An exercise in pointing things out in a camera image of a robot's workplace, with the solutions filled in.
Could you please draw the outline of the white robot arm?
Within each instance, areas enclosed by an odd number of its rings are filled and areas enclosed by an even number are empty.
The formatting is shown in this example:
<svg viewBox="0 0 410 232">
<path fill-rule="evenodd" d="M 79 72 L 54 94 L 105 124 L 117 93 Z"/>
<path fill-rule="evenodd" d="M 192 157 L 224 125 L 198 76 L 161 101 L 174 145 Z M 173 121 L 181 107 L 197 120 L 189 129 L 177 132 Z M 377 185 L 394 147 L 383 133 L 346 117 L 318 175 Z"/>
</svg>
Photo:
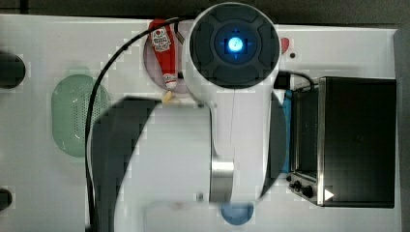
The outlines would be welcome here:
<svg viewBox="0 0 410 232">
<path fill-rule="evenodd" d="M 146 232 L 161 203 L 256 203 L 284 161 L 280 54 L 276 25 L 253 6 L 202 12 L 183 46 L 189 99 L 126 96 L 94 124 L 93 232 Z"/>
</svg>

